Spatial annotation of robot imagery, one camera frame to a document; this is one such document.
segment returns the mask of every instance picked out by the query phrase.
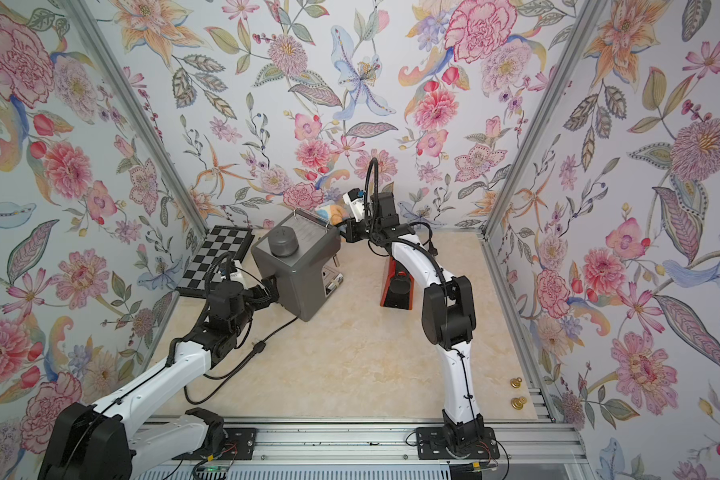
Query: checkered pattern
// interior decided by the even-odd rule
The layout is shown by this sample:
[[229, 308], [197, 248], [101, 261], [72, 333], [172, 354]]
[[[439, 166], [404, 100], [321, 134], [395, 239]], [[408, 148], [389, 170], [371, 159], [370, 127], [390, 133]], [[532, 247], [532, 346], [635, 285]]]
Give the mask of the checkered pattern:
[[[200, 251], [186, 268], [177, 289], [179, 293], [184, 296], [205, 298], [203, 278], [205, 278], [213, 259], [229, 250], [235, 254], [234, 260], [242, 262], [252, 241], [253, 235], [250, 230], [236, 226], [214, 226], [206, 236], [205, 242], [202, 243]], [[221, 275], [217, 271], [211, 280], [211, 290], [216, 288], [221, 280]]]

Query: blue flower print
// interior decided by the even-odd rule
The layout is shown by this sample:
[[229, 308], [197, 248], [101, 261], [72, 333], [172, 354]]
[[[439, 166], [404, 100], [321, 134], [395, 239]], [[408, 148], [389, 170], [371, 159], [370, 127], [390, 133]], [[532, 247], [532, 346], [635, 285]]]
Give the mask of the blue flower print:
[[150, 290], [165, 288], [166, 286], [176, 288], [176, 277], [181, 273], [181, 258], [171, 268], [168, 268], [168, 264], [165, 263], [162, 256], [156, 256], [155, 263], [155, 273], [147, 272], [139, 275], [136, 284]]
[[352, 64], [352, 56], [355, 54], [355, 43], [344, 28], [334, 26], [331, 28], [333, 36], [333, 53], [331, 62], [338, 70], [338, 84], [349, 91], [349, 98], [344, 110], [333, 114], [334, 120], [349, 120], [355, 114], [355, 105], [365, 103], [376, 115], [390, 115], [395, 112], [387, 106], [384, 98], [371, 92], [370, 87], [382, 73], [382, 63], [378, 55], [370, 60], [366, 57], [363, 62], [358, 63], [358, 70]]

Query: pink flower pattern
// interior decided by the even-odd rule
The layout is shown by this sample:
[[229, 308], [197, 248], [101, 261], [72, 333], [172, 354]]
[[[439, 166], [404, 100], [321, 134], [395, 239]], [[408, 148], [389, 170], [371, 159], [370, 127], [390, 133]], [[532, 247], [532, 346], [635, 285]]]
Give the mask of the pink flower pattern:
[[90, 172], [90, 159], [80, 147], [60, 141], [45, 154], [45, 176], [56, 193], [67, 200], [76, 200], [85, 194], [94, 179]]
[[38, 394], [27, 403], [27, 414], [21, 419], [22, 448], [32, 453], [44, 453], [56, 418], [82, 395], [80, 380], [68, 372], [59, 373], [55, 382], [41, 383]]
[[653, 349], [653, 337], [648, 332], [640, 336], [634, 332], [624, 335], [624, 344], [614, 339], [611, 356], [619, 363], [616, 369], [616, 390], [632, 397], [635, 407], [646, 407], [653, 415], [661, 415], [666, 406], [677, 408], [677, 392], [671, 384], [677, 383], [677, 370], [664, 365], [669, 359], [664, 349]]
[[507, 41], [517, 20], [508, 0], [464, 0], [451, 15], [445, 47], [453, 48], [456, 62], [486, 58]]
[[546, 269], [537, 277], [539, 303], [552, 318], [559, 319], [570, 310], [570, 290], [565, 279], [552, 269]]
[[96, 298], [109, 291], [106, 286], [110, 278], [106, 269], [106, 260], [96, 255], [96, 250], [70, 254], [70, 262], [61, 261], [59, 268], [63, 274], [53, 276], [56, 283], [56, 296], [62, 300], [71, 298], [70, 310], [86, 306], [88, 297]]
[[490, 168], [498, 165], [507, 155], [506, 150], [492, 150], [486, 145], [476, 144], [466, 155], [456, 157], [457, 182], [465, 182], [479, 178]]
[[0, 318], [0, 383], [7, 382], [19, 371], [32, 345], [22, 318]]
[[45, 300], [38, 298], [38, 295], [42, 293], [48, 285], [53, 285], [57, 282], [53, 277], [46, 280], [45, 283], [43, 283], [43, 280], [45, 280], [45, 268], [38, 269], [38, 274], [35, 275], [34, 282], [32, 281], [32, 276], [29, 273], [23, 274], [21, 281], [24, 282], [24, 288], [26, 290], [22, 290], [17, 286], [10, 286], [8, 288], [8, 294], [10, 296], [21, 300], [3, 306], [3, 313], [10, 313], [14, 310], [21, 309], [19, 318], [23, 319], [32, 313], [32, 305], [42, 305], [45, 303]]
[[53, 89], [53, 65], [38, 34], [0, 14], [0, 96], [34, 108]]
[[157, 208], [157, 170], [152, 159], [147, 159], [142, 167], [138, 165], [129, 170], [130, 182], [133, 188], [130, 189], [129, 197], [139, 205], [144, 206], [147, 215], [152, 215]]
[[361, 180], [365, 180], [368, 166], [374, 157], [378, 159], [379, 181], [384, 183], [392, 181], [392, 177], [398, 172], [397, 159], [391, 156], [386, 150], [378, 151], [375, 148], [371, 149], [371, 153], [366, 150], [360, 151], [360, 158], [355, 161], [355, 175], [360, 177]]
[[614, 249], [614, 253], [623, 259], [632, 259], [645, 255], [643, 231], [637, 220], [629, 218], [617, 229], [605, 237], [605, 245]]
[[624, 264], [607, 248], [591, 249], [584, 262], [584, 278], [598, 295], [615, 295], [626, 281]]
[[456, 96], [444, 88], [427, 93], [416, 110], [416, 125], [424, 130], [442, 128], [456, 115]]
[[283, 194], [283, 201], [292, 208], [311, 210], [322, 203], [322, 190], [315, 190], [312, 184], [296, 184]]
[[296, 158], [307, 168], [317, 169], [325, 167], [331, 159], [331, 150], [328, 144], [319, 139], [301, 142], [296, 149]]

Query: peony print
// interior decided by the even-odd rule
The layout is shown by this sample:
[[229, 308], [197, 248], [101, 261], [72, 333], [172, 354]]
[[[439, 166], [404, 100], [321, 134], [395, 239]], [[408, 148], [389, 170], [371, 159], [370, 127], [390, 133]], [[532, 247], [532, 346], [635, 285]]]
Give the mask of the peony print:
[[0, 14], [0, 96], [34, 108], [54, 90], [54, 67], [38, 34]]
[[464, 0], [451, 15], [445, 47], [453, 48], [456, 62], [486, 58], [507, 41], [517, 20], [508, 0]]
[[82, 393], [80, 380], [67, 372], [60, 373], [55, 382], [41, 383], [38, 394], [27, 404], [27, 414], [21, 419], [21, 447], [32, 453], [45, 452], [56, 418], [62, 410], [78, 402]]
[[58, 57], [54, 66], [56, 94], [72, 111], [89, 124], [96, 113], [96, 89], [83, 64], [70, 57]]
[[56, 296], [70, 300], [70, 310], [86, 306], [88, 297], [96, 298], [107, 293], [106, 281], [110, 273], [106, 269], [106, 260], [96, 255], [96, 250], [69, 254], [69, 263], [61, 261], [59, 268], [63, 274], [56, 274], [52, 280], [56, 283]]
[[0, 319], [0, 383], [19, 371], [32, 345], [22, 320]]

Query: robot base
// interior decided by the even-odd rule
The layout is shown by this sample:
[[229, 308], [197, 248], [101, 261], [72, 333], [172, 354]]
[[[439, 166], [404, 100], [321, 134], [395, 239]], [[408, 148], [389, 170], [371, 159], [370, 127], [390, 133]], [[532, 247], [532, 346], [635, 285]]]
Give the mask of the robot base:
[[[256, 429], [255, 428], [229, 428], [224, 427], [226, 432], [226, 443], [237, 442], [237, 454], [226, 452], [215, 460], [251, 460], [253, 458], [253, 449], [256, 447]], [[173, 458], [174, 460], [203, 460], [204, 457], [197, 453], [185, 453]]]
[[443, 435], [442, 427], [419, 427], [416, 428], [416, 450], [419, 460], [453, 460], [453, 459], [475, 459], [475, 460], [496, 460], [499, 458], [499, 446], [491, 445], [496, 440], [496, 435], [491, 427], [485, 427], [485, 436], [482, 442], [489, 447], [486, 451], [480, 445], [472, 445], [462, 449], [460, 453], [452, 453], [448, 450], [448, 443]]

